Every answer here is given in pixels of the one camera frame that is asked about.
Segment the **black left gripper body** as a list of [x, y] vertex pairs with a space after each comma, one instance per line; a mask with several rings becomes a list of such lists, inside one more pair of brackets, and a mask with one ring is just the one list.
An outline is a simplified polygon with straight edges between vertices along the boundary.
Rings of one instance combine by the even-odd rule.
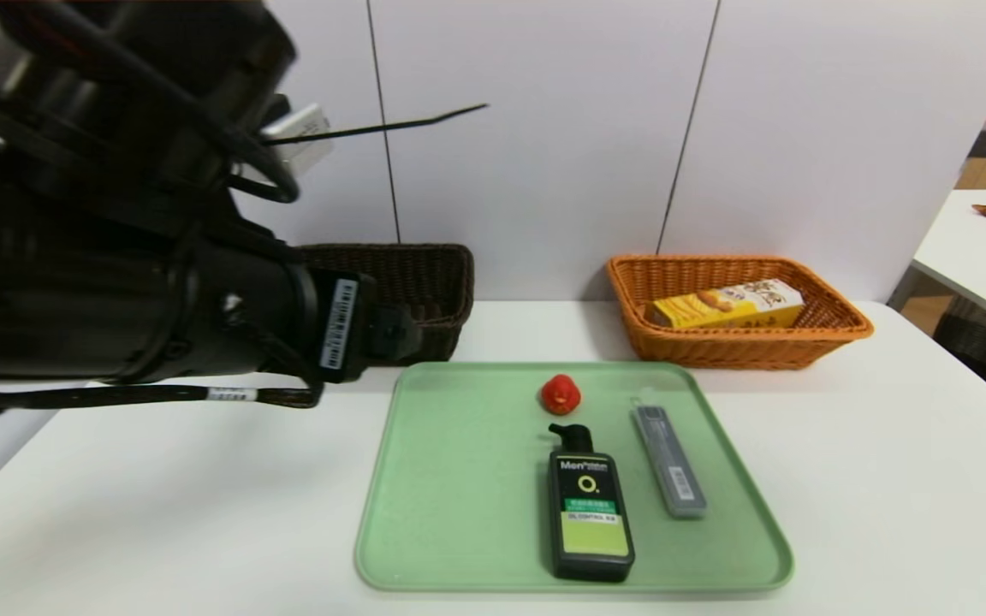
[[298, 248], [278, 291], [232, 298], [232, 331], [262, 370], [304, 383], [356, 381], [378, 351], [378, 281], [343, 248]]

